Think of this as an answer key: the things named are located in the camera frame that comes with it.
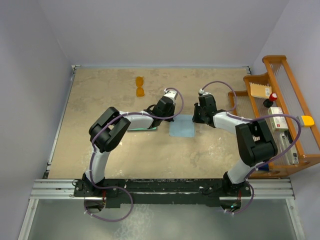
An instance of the yellow sponge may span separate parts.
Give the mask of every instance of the yellow sponge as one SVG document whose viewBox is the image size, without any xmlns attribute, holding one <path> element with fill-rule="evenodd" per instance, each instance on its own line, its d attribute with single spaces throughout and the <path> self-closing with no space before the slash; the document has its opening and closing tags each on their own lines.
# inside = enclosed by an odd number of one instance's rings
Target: yellow sponge
<svg viewBox="0 0 320 240">
<path fill-rule="evenodd" d="M 312 116 L 306 116 L 306 115 L 298 116 L 298 119 L 299 119 L 302 127 L 311 127 L 311 126 L 315 125 L 315 121 L 312 118 Z"/>
</svg>

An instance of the wooden frame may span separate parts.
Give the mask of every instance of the wooden frame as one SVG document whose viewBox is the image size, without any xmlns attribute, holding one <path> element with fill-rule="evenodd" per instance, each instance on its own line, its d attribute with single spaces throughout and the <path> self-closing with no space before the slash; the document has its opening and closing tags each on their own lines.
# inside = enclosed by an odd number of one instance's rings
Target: wooden frame
<svg viewBox="0 0 320 240">
<path fill-rule="evenodd" d="M 292 88 L 294 90 L 294 93 L 298 99 L 298 102 L 300 103 L 301 109 L 305 115 L 312 116 L 310 113 L 310 110 L 306 104 L 306 101 L 301 93 L 301 90 L 299 88 L 299 85 L 292 73 L 292 70 L 287 62 L 287 57 L 284 55 L 268 55 L 265 56 L 262 59 L 265 68 L 266 73 L 261 75 L 247 75 L 243 78 L 246 86 L 246 92 L 243 91 L 236 91 L 237 96 L 248 96 L 249 100 L 251 102 L 252 110 L 256 118 L 260 117 L 259 109 L 256 104 L 256 100 L 254 97 L 250 94 L 250 83 L 256 83 L 256 84 L 262 84 L 262 85 L 270 85 L 272 88 L 272 91 L 277 94 L 277 100 L 276 104 L 277 106 L 282 108 L 282 111 L 284 114 L 290 114 L 287 108 L 287 105 L 285 103 L 284 97 L 282 95 L 282 92 L 280 90 L 280 87 L 277 83 L 276 74 L 275 72 L 278 71 L 278 69 L 283 66 L 288 79 L 292 85 Z M 233 93 L 229 92 L 229 99 L 232 106 L 234 106 L 234 97 Z M 286 120 L 288 129 L 290 131 L 290 134 L 293 138 L 297 136 L 296 129 L 294 127 L 294 123 L 291 119 Z M 317 143 L 317 146 L 320 148 L 320 133 L 318 131 L 318 128 L 316 125 L 313 125 L 311 128 L 312 134 L 314 136 L 314 139 Z M 298 140 L 295 144 L 295 147 L 297 149 L 298 158 L 299 158 L 299 164 L 294 165 L 275 165 L 274 163 L 269 164 L 270 171 L 269 172 L 255 172 L 251 175 L 252 178 L 279 178 L 279 177 L 287 177 L 291 174 L 294 174 L 296 172 L 299 172 L 305 168 L 311 167 L 315 164 L 320 163 L 320 154 L 305 154 L 305 151 L 302 147 L 301 142 Z"/>
</svg>

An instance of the wall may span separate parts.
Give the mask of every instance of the wall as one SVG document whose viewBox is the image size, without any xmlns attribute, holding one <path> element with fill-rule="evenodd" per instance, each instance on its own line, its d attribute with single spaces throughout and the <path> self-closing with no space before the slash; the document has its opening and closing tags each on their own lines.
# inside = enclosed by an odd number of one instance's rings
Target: wall
<svg viewBox="0 0 320 240">
<path fill-rule="evenodd" d="M 290 0 L 262 51 L 253 64 L 253 73 L 266 72 L 265 55 L 286 55 L 315 122 L 320 126 L 320 1 Z M 320 165 L 291 177 L 304 229 L 310 240 L 319 239 Z"/>
<path fill-rule="evenodd" d="M 289 0 L 39 0 L 72 64 L 247 66 Z"/>
<path fill-rule="evenodd" d="M 38 2 L 0 1 L 0 239 L 18 238 L 71 74 Z"/>
</svg>

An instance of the gray floor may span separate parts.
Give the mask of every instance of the gray floor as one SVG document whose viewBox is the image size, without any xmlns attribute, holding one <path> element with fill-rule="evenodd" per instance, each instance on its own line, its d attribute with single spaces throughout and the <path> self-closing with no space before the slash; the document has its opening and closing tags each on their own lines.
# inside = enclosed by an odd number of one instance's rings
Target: gray floor
<svg viewBox="0 0 320 240">
<path fill-rule="evenodd" d="M 102 217 L 118 218 L 120 209 Z M 84 214 L 82 200 L 40 200 L 29 240 L 295 240 L 286 201 L 254 200 L 231 216 L 202 205 L 135 205 L 121 222 L 104 222 Z"/>
</svg>

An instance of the red bottle cap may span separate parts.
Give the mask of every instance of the red bottle cap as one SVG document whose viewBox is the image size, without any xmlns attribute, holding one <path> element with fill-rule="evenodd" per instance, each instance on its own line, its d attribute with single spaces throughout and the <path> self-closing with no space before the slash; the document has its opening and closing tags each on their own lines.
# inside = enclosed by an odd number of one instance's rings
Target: red bottle cap
<svg viewBox="0 0 320 240">
<path fill-rule="evenodd" d="M 270 96 L 269 96 L 269 100 L 271 102 L 274 102 L 275 100 L 277 100 L 277 94 L 275 92 L 271 93 Z"/>
</svg>

